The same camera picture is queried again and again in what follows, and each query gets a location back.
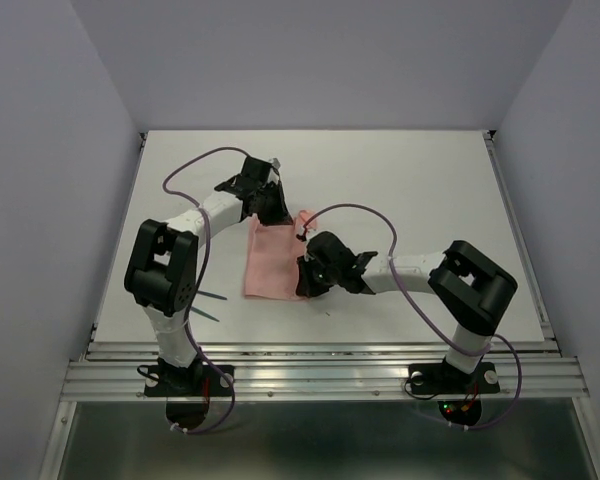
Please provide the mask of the pink satin napkin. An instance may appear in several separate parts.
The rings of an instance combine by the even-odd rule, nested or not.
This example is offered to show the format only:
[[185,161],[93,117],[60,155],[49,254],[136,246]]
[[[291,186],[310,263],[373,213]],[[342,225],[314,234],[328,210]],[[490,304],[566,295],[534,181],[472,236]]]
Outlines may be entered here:
[[297,238],[303,224],[314,214],[300,210],[289,225],[264,226],[256,216],[249,223],[243,296],[269,300],[297,301],[299,282],[297,258],[305,243]]

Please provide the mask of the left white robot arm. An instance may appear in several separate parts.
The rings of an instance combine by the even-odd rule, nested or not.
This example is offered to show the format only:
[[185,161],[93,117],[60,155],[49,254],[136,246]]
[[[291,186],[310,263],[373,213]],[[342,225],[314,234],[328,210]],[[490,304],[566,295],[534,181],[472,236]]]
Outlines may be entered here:
[[163,190],[193,204],[166,221],[148,219],[138,230],[124,276],[124,288],[143,307],[159,347],[159,359],[170,365],[168,382],[179,393],[195,392],[203,371],[190,340],[189,312],[198,293],[204,267],[197,266],[198,250],[207,263],[211,239],[223,230],[256,217],[265,226],[290,225],[277,159],[245,156],[241,171],[220,183],[203,201]]

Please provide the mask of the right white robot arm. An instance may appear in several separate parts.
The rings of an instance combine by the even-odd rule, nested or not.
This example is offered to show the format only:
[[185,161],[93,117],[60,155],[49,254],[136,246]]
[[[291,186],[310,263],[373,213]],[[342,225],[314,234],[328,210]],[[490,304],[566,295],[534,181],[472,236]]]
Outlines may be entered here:
[[457,322],[451,338],[427,322],[449,346],[440,378],[452,390],[475,380],[476,368],[518,289],[512,275],[462,240],[441,252],[391,256],[354,253],[335,234],[321,232],[308,240],[296,264],[300,297],[319,297],[335,286],[360,295],[399,291],[420,314],[411,294],[436,296]]

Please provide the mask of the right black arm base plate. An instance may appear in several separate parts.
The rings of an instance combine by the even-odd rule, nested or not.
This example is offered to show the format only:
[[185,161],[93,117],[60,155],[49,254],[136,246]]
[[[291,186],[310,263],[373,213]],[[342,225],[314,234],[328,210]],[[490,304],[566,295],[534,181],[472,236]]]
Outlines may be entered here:
[[408,367],[406,390],[416,396],[500,392],[495,365],[481,362],[473,373],[464,373],[444,361],[416,363]]

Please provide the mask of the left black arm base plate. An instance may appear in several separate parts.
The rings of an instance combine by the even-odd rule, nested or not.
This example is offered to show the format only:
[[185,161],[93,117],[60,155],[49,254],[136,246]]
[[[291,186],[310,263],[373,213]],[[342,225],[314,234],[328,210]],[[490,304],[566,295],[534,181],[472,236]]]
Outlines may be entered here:
[[140,365],[136,372],[144,379],[144,395],[149,398],[231,396],[227,381],[204,363],[195,362],[189,368],[163,363]]

